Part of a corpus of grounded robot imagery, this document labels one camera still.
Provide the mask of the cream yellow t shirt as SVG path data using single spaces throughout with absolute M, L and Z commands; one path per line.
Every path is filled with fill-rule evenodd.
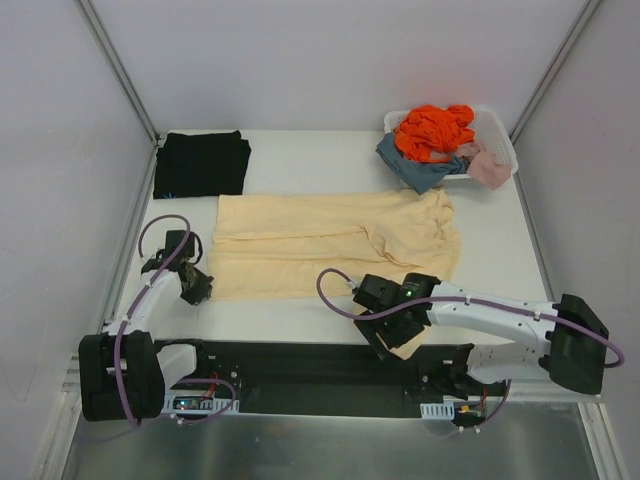
M 401 281 L 453 278 L 461 256 L 454 208 L 442 189 L 326 195 L 223 196 L 208 268 L 218 301 L 304 298 L 336 268 Z

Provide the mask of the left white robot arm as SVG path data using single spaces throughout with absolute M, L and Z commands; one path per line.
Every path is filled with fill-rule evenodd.
M 127 420 L 138 426 L 156 418 L 165 394 L 178 380 L 204 387 L 210 363 L 195 340 L 156 343 L 160 324 L 174 304 L 197 306 L 212 293 L 213 278 L 197 269 L 199 236 L 169 230 L 165 245 L 141 269 L 140 288 L 121 319 L 84 336 L 78 347 L 81 401 L 89 422 Z

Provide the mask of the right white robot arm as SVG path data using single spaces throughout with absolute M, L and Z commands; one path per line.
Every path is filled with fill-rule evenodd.
M 580 297 L 538 304 L 480 295 L 436 277 L 409 273 L 402 283 L 368 274 L 354 301 L 375 315 L 375 342 L 399 348 L 431 326 L 473 330 L 504 339 L 475 345 L 450 369 L 452 387 L 473 394 L 504 380 L 549 379 L 581 394 L 597 395 L 609 331 Z

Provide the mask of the folded black t shirt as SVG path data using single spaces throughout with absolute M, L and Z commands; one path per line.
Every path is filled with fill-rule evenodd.
M 236 130 L 186 135 L 170 133 L 156 154 L 155 200 L 240 195 L 251 155 Z

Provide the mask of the grey blue t shirt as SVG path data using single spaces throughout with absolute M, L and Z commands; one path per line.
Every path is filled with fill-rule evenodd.
M 465 174 L 469 167 L 469 162 L 458 156 L 453 156 L 444 163 L 416 163 L 408 160 L 396 148 L 392 133 L 384 135 L 376 146 L 376 153 L 392 173 L 418 194 L 424 194 L 438 186 L 446 176 Z

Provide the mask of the pink t shirt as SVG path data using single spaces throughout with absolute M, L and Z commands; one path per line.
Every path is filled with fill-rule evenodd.
M 466 165 L 466 173 L 480 184 L 496 190 L 512 176 L 509 164 L 501 164 L 497 156 L 481 142 L 462 144 L 456 150 L 456 156 Z

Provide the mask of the orange t shirt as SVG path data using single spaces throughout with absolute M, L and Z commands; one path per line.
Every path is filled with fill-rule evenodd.
M 418 164 L 446 163 L 461 145 L 475 141 L 474 119 L 468 105 L 414 108 L 395 128 L 395 147 Z

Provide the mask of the white plastic basket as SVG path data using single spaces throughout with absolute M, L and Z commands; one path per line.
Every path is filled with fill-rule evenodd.
M 511 143 L 506 128 L 496 112 L 484 105 L 471 104 L 474 111 L 474 120 L 469 128 L 474 130 L 476 141 L 481 142 L 485 148 L 496 156 L 496 163 L 508 165 L 511 176 L 516 174 L 519 165 L 516 152 Z M 386 113 L 383 117 L 383 131 L 391 133 L 404 120 L 410 110 L 396 110 Z M 445 176 L 437 186 L 447 182 L 474 180 L 468 174 L 454 174 Z

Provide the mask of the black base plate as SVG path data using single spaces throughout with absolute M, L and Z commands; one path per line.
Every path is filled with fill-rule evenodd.
M 468 344 L 422 346 L 400 360 L 381 359 L 368 345 L 192 343 L 198 364 L 189 379 L 221 380 L 216 397 L 238 400 L 242 413 L 417 418 L 423 404 L 506 391 L 504 382 L 468 375 Z

